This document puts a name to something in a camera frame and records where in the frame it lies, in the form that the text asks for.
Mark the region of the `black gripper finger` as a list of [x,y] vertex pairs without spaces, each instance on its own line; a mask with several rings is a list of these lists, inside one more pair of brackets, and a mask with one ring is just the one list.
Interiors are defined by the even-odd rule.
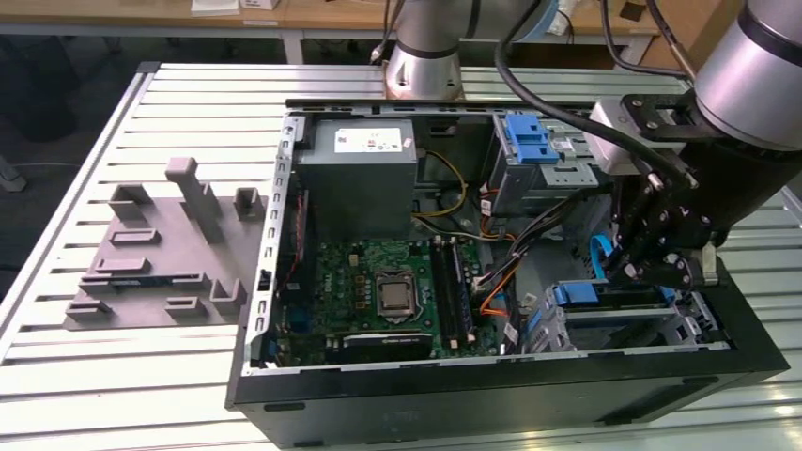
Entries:
[[645,257],[660,248],[664,222],[656,208],[665,188],[656,172],[614,180],[610,217],[617,257]]
[[657,209],[614,224],[608,280],[668,288],[718,284],[718,232],[689,209]]

